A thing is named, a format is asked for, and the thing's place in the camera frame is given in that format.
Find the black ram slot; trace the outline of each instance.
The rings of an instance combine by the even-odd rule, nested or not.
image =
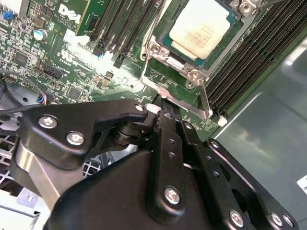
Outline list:
[[[112,39],[114,39],[114,33],[115,31],[120,27],[122,28],[122,26],[119,25],[119,21],[124,13],[124,11],[126,10],[126,7],[128,6],[129,0],[123,0],[120,3],[120,6],[118,8],[117,14],[114,18],[114,20],[112,21],[109,30],[105,36],[105,39],[103,39],[103,44],[102,44],[102,50],[104,51],[108,51],[110,49],[110,45],[112,42]]]
[[[103,51],[104,48],[106,47],[106,45],[108,44],[109,40],[111,39],[111,34],[113,34],[114,31],[114,27],[118,24],[124,10],[125,10],[125,3],[127,3],[128,0],[122,0],[120,2],[120,5],[116,11],[115,17],[113,18],[110,26],[108,27],[108,29],[106,30],[106,32],[104,32],[104,34],[102,35],[98,45],[96,48],[98,48],[99,50]]]
[[[233,94],[230,98],[228,98],[227,102],[221,105],[226,110],[229,109],[235,102],[238,100],[242,94],[254,83],[254,81],[260,76],[266,68],[268,68],[273,62],[274,59],[279,56],[282,51],[295,39],[295,37],[303,31],[303,29],[307,26],[307,18],[304,19],[304,22],[297,24],[296,27],[293,28],[294,34],[289,34],[290,36],[286,37],[285,44],[283,46],[277,46],[278,50],[270,56],[270,58],[265,62],[262,63],[262,68],[255,69],[256,72],[253,73],[253,77],[250,78],[238,92]]]
[[[217,73],[217,75],[210,81],[209,85],[207,86],[207,94],[208,96],[211,96],[211,94],[219,87],[219,85],[226,79],[227,75],[226,72],[231,70],[235,67],[235,65],[238,63],[238,60],[241,59],[241,57],[244,56],[245,53],[249,51],[250,43],[255,41],[257,38],[260,37],[260,35],[263,33],[265,28],[268,25],[268,21],[270,20],[270,23],[275,20],[276,16],[279,15],[281,10],[286,7],[287,4],[282,5],[279,3],[276,5],[273,9],[271,9],[267,14],[264,16],[263,20],[260,22],[260,24],[257,25],[256,29],[252,31],[252,33],[249,35],[249,41],[244,42],[238,49],[238,51],[235,52],[235,54],[230,58],[230,60],[225,64],[225,66]]]
[[[115,67],[120,68],[120,66],[122,65],[122,63],[123,63],[124,59],[126,58],[127,54],[130,52],[132,45],[135,42],[140,30],[143,28],[146,19],[148,18],[149,14],[153,10],[155,4],[156,4],[156,1],[151,0],[150,3],[147,6],[145,12],[143,13],[142,17],[139,18],[139,21],[138,21],[137,25],[134,27],[134,30],[131,33],[129,40],[124,45],[121,53],[119,54],[119,57],[117,58],[116,62],[114,63]]]
[[[238,65],[236,68],[232,69],[230,72],[228,72],[227,75],[231,75],[233,77],[227,78],[227,80],[223,81],[223,83],[218,88],[218,91],[216,91],[213,95],[211,94],[210,98],[213,104],[219,104],[221,100],[219,100],[225,93],[232,92],[229,91],[229,89],[234,90],[236,88],[236,84],[241,82],[241,79],[244,78],[246,75],[246,69],[249,66],[252,66],[253,68],[256,67],[256,65],[259,63],[260,60],[257,58],[262,58],[261,55],[259,55],[259,52],[263,50],[264,47],[266,47],[266,44],[275,44],[275,39],[280,39],[281,37],[278,35],[280,32],[282,32],[281,24],[286,23],[289,24],[289,20],[286,21],[291,15],[293,15],[293,11],[288,11],[288,14],[284,14],[283,16],[280,15],[278,20],[276,20],[270,28],[267,29],[267,31],[264,33],[265,36],[260,37],[258,41],[255,41],[251,48],[249,49],[248,53],[244,55],[244,61],[239,60]]]
[[[111,11],[112,11],[112,9],[114,7],[115,2],[116,2],[115,0],[111,0],[111,1],[109,1],[107,3],[106,11],[105,11],[104,15],[101,17],[96,30],[93,32],[93,34],[91,36],[91,40],[92,41],[97,40],[97,38],[99,37],[100,32],[105,27],[106,20],[110,16],[110,13],[111,13]]]
[[[135,15],[138,12],[139,8],[141,7],[142,3],[143,3],[143,0],[135,1],[132,10],[129,13],[128,18],[124,22],[123,29],[120,31],[119,34],[117,34],[117,38],[115,42],[113,42],[113,44],[111,45],[111,47],[116,46],[115,49],[112,50],[113,53],[118,52],[121,46],[123,45],[123,43],[125,42],[125,39],[127,39],[128,37],[127,31],[128,31],[129,25],[135,19]]]
[[[307,26],[307,1],[273,6],[207,86],[216,113],[227,111]]]

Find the integrated circuit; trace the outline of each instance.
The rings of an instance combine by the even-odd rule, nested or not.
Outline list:
[[[215,0],[186,0],[162,32],[159,43],[201,69],[237,23],[236,12]]]
[[[14,58],[14,62],[19,66],[25,67],[27,65],[27,62],[28,62],[28,56],[26,56],[26,55],[20,53],[19,51],[17,51],[15,58]]]
[[[44,28],[45,21],[43,19],[36,18],[34,24],[37,28]]]
[[[71,99],[77,101],[79,99],[81,95],[81,91],[77,90],[76,88],[74,87],[71,87],[67,96],[70,97]]]

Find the ram slot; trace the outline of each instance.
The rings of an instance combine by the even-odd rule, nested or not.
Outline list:
[[[305,13],[304,17],[301,17],[301,21],[299,23],[296,23],[295,26],[290,27],[291,33],[287,33],[287,35],[283,37],[281,46],[275,46],[274,49],[276,50],[268,54],[266,60],[261,62],[261,68],[259,67],[249,70],[249,77],[246,78],[246,82],[244,83],[243,87],[237,89],[235,93],[233,93],[229,98],[227,98],[225,102],[221,102],[219,106],[225,109],[229,109],[236,102],[236,100],[238,100],[239,97],[252,85],[252,83],[258,78],[258,76],[260,76],[265,71],[265,69],[272,64],[275,57],[279,56],[283,52],[283,50],[295,39],[295,37],[303,31],[306,26],[307,17]]]
[[[306,17],[306,1],[279,3],[261,19],[244,43],[229,58],[207,85],[210,105],[226,111],[272,64],[271,56],[278,56],[302,31]]]
[[[227,72],[235,68],[236,65],[240,63],[239,61],[242,59],[242,57],[249,52],[250,42],[246,42],[246,40],[249,39],[250,41],[254,42],[261,37],[261,34],[265,32],[265,29],[269,24],[268,22],[273,23],[274,20],[278,18],[280,11],[282,11],[282,9],[285,7],[287,7],[287,4],[282,5],[279,3],[273,9],[270,9],[269,12],[261,19],[260,23],[256,26],[254,31],[252,31],[251,35],[245,39],[244,43],[210,81],[206,88],[208,97],[213,97],[213,93],[220,88],[220,84],[222,84],[228,78]]]
[[[278,20],[266,30],[266,33],[264,33],[264,35],[258,41],[254,42],[252,45],[253,48],[250,49],[245,56],[245,61],[241,61],[239,65],[230,72],[231,76],[233,77],[223,82],[222,86],[219,87],[218,92],[216,92],[211,98],[213,104],[220,104],[221,100],[219,99],[222,95],[228,95],[227,92],[233,92],[235,90],[237,84],[241,83],[241,79],[245,78],[247,74],[246,70],[249,67],[256,68],[257,64],[264,57],[263,55],[259,55],[259,53],[266,48],[267,44],[269,44],[268,49],[270,49],[277,39],[281,39],[280,33],[284,31],[282,30],[283,25],[288,24],[289,18],[293,16],[294,12],[295,11],[287,11],[287,13],[285,13],[283,16],[280,16]]]
[[[269,27],[265,29],[265,32],[255,40],[251,40],[250,47],[248,52],[243,56],[243,60],[238,60],[238,64],[235,68],[232,68],[227,73],[227,80],[223,81],[220,84],[218,90],[214,93],[210,93],[210,100],[213,104],[216,104],[219,101],[220,97],[227,92],[227,89],[232,85],[240,82],[240,77],[242,77],[242,73],[245,72],[245,69],[249,66],[253,66],[252,63],[257,64],[253,60],[257,58],[257,54],[268,42],[273,44],[272,41],[274,37],[276,37],[276,33],[281,29],[279,26],[281,23],[284,23],[288,17],[293,14],[293,11],[284,11],[281,15],[278,16],[277,20],[275,20]]]
[[[103,36],[103,34],[106,31],[106,23],[108,18],[110,17],[110,13],[112,12],[112,9],[114,8],[114,5],[117,1],[115,0],[111,0],[108,2],[108,5],[106,7],[106,11],[104,13],[104,15],[101,17],[97,29],[93,32],[92,36],[91,36],[91,40],[96,40],[99,35]]]
[[[130,37],[126,39],[126,43],[123,44],[123,49],[119,54],[119,57],[117,58],[116,62],[114,63],[114,66],[117,68],[120,68],[121,64],[123,63],[124,59],[126,58],[127,54],[131,51],[133,43],[136,41],[136,38],[140,32],[140,30],[143,28],[146,19],[149,17],[150,13],[154,9],[156,5],[156,0],[150,0],[147,8],[145,9],[142,17],[139,17],[139,20],[137,22],[137,25],[134,27],[132,33],[130,34]]]
[[[125,20],[124,24],[123,24],[123,29],[120,31],[120,33],[117,35],[116,39],[114,39],[114,42],[112,43],[111,47],[111,51],[116,53],[118,52],[122,47],[123,44],[125,43],[126,39],[128,38],[128,34],[127,31],[130,27],[130,25],[133,23],[133,20],[135,20],[135,15],[138,12],[138,10],[140,9],[141,5],[143,3],[143,0],[136,0],[132,10],[129,13],[128,18]]]

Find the metal grille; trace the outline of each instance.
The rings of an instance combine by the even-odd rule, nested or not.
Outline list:
[[[18,196],[23,187],[10,175],[10,161],[16,137],[0,136],[0,189]]]

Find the hole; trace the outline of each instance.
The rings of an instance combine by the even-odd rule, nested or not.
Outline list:
[[[176,158],[176,155],[173,152],[169,152],[168,156],[169,156],[170,159],[175,159]]]
[[[9,180],[7,178],[1,183],[1,190],[9,192],[10,195],[17,197],[21,190],[23,189],[22,186],[17,184],[15,181]]]
[[[0,143],[0,149],[7,151],[7,152],[10,151],[13,147],[14,147],[14,145],[7,143],[5,141]]]
[[[172,145],[174,145],[174,144],[175,144],[175,141],[174,141],[173,139],[170,139],[170,140],[169,140],[169,143],[171,143]]]
[[[9,115],[1,115],[0,119],[1,119],[1,121],[9,121],[11,119],[11,116],[9,116]]]
[[[9,166],[6,164],[1,164],[0,163],[0,173],[2,175],[5,175],[9,171]]]
[[[208,161],[212,161],[212,158],[210,156],[206,156]]]
[[[222,166],[220,163],[219,163],[219,165],[221,167],[222,173],[226,177],[227,182],[229,182],[230,178],[231,178],[229,171],[227,171],[226,168],[224,168],[224,166]]]
[[[5,163],[8,163],[8,164],[11,163],[11,160],[8,159],[8,158],[4,158],[3,161],[4,161]]]
[[[10,142],[12,142],[12,143],[15,143],[16,139],[17,139],[16,136],[9,136],[9,137],[7,138],[7,141],[10,141]]]
[[[238,203],[241,211],[244,213],[244,215],[249,219],[249,215],[248,215],[248,204],[246,202],[246,199],[244,198],[244,196],[236,189],[232,189],[231,190],[236,202]]]
[[[216,178],[220,178],[220,174],[217,171],[214,171],[213,174],[215,175]]]

